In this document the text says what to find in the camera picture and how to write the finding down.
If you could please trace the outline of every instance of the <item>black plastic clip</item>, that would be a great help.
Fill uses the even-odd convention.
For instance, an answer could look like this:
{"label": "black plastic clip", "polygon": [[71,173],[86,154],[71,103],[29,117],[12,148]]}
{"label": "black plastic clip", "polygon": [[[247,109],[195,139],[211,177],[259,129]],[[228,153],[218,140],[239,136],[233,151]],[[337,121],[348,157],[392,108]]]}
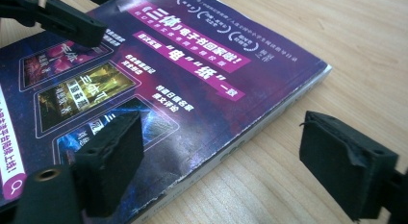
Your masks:
{"label": "black plastic clip", "polygon": [[408,222],[408,174],[395,170],[398,155],[335,117],[306,112],[300,159],[352,220]]}

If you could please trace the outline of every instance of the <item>wooden table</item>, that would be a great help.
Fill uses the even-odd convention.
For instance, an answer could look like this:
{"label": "wooden table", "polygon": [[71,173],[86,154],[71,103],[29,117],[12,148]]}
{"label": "wooden table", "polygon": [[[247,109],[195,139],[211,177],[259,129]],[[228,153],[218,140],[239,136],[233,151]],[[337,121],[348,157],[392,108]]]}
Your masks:
{"label": "wooden table", "polygon": [[[87,0],[64,0],[85,12]],[[298,159],[306,111],[374,138],[408,167],[408,0],[220,0],[333,65],[317,88],[149,223],[351,223]],[[2,20],[0,47],[39,32]],[[388,212],[378,220],[385,223]]]}

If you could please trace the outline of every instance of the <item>book spine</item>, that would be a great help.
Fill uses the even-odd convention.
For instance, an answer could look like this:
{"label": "book spine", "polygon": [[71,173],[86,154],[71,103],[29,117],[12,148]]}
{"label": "book spine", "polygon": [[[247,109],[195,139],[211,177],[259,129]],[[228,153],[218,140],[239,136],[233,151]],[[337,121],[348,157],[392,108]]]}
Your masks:
{"label": "book spine", "polygon": [[204,162],[199,168],[192,172],[188,177],[182,180],[180,183],[176,184],[174,187],[170,188],[166,194],[159,198],[154,205],[147,206],[147,210],[136,216],[132,224],[141,224],[146,222],[151,216],[164,208],[172,200],[182,194],[185,190],[191,187],[194,183],[204,177],[207,173],[213,170],[217,165],[224,161],[228,156],[230,156],[234,151],[243,146],[251,138],[259,134],[270,122],[281,115],[287,108],[298,101],[304,94],[310,91],[313,87],[321,83],[326,76],[331,71],[331,66],[328,65],[318,76],[306,83],[303,87],[299,88],[298,91],[294,92],[286,101],[281,105],[271,111],[269,114],[261,118],[259,122],[254,124],[249,130],[242,136],[238,137],[235,141],[230,143],[227,147],[220,150],[211,159]]}

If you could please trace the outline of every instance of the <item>magnifying glass icon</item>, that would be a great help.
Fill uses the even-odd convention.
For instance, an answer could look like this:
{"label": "magnifying glass icon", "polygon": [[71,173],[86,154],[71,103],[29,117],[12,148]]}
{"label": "magnifying glass icon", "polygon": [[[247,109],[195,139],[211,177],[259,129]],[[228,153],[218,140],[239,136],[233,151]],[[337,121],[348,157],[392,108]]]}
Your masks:
{"label": "magnifying glass icon", "polygon": [[12,183],[12,195],[15,193],[15,191],[16,190],[18,190],[18,189],[20,189],[21,188],[21,186],[23,186],[23,181],[22,180],[15,180],[13,183]]}

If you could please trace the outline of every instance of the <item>purple book cover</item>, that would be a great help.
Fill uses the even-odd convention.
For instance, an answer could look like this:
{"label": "purple book cover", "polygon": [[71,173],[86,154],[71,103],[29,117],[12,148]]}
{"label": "purple book cover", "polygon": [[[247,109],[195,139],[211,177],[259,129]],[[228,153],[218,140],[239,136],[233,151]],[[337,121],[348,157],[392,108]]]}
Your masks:
{"label": "purple book cover", "polygon": [[112,0],[89,14],[109,24],[99,47],[44,32],[0,50],[0,207],[28,174],[72,163],[140,111],[135,179],[112,217],[87,223],[132,220],[328,67],[217,0]]}

